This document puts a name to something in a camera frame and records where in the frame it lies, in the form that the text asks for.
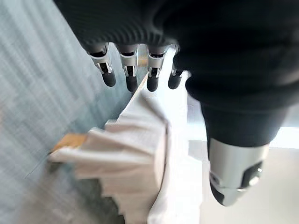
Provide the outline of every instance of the blue-gray surface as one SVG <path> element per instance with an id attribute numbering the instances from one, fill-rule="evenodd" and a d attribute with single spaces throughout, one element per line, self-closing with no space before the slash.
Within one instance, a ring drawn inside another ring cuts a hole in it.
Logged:
<path id="1" fill-rule="evenodd" d="M 1 1 L 0 30 L 0 224 L 122 223 L 96 180 L 46 161 L 65 133 L 102 127 L 128 103 L 115 47 L 110 88 L 53 2 Z"/>

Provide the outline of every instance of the silver metal joint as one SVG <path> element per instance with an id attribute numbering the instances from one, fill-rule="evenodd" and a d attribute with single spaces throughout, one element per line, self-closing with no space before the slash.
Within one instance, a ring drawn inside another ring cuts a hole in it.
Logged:
<path id="1" fill-rule="evenodd" d="M 151 55 L 149 49 L 147 50 L 147 56 L 148 56 L 148 77 L 152 77 L 152 74 L 156 78 L 159 77 L 160 71 L 162 69 L 163 61 L 164 61 L 164 56 L 165 52 L 162 52 L 160 57 L 154 57 Z"/>
<path id="2" fill-rule="evenodd" d="M 122 68 L 125 71 L 126 77 L 133 76 L 135 77 L 136 69 L 137 69 L 137 62 L 138 62 L 138 55 L 137 55 L 137 49 L 135 49 L 134 54 L 132 56 L 125 56 L 120 53 L 121 57 L 121 64 Z"/>
<path id="3" fill-rule="evenodd" d="M 108 73 L 111 73 L 113 68 L 112 68 L 112 63 L 111 63 L 111 59 L 108 55 L 108 45 L 106 44 L 106 52 L 104 54 L 104 56 L 101 57 L 95 57 L 92 55 L 89 55 L 91 57 L 91 59 L 93 60 L 94 65 L 100 70 L 100 72 L 102 74 L 105 73 L 105 71 L 103 69 L 106 69 Z"/>

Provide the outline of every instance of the black rubber fingertip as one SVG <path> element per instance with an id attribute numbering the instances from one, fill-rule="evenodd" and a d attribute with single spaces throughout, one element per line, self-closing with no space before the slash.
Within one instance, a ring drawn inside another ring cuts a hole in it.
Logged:
<path id="1" fill-rule="evenodd" d="M 148 77 L 146 86 L 150 92 L 154 92 L 158 88 L 159 78 Z"/>
<path id="2" fill-rule="evenodd" d="M 137 77 L 135 76 L 129 76 L 126 77 L 126 83 L 127 83 L 127 89 L 130 92 L 135 92 L 137 90 L 138 87 L 138 83 L 137 83 Z"/>
<path id="3" fill-rule="evenodd" d="M 168 79 L 168 87 L 172 90 L 176 89 L 179 86 L 181 79 L 182 77 L 180 76 L 170 75 Z"/>
<path id="4" fill-rule="evenodd" d="M 110 87 L 115 86 L 116 79 L 115 79 L 115 74 L 113 71 L 111 73 L 105 72 L 104 74 L 102 74 L 102 76 L 103 76 L 104 83 L 107 86 L 110 86 Z"/>

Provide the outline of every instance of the white cloth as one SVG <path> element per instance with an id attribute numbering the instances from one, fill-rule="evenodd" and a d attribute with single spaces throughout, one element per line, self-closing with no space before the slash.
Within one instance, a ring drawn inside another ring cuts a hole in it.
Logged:
<path id="1" fill-rule="evenodd" d="M 164 63 L 162 71 L 170 69 Z M 161 87 L 168 79 L 161 76 L 157 91 L 137 91 L 105 131 L 93 128 L 79 149 L 62 148 L 50 158 L 74 162 L 79 179 L 101 179 L 126 224 L 198 224 L 201 163 L 188 156 L 186 76 L 176 90 Z"/>

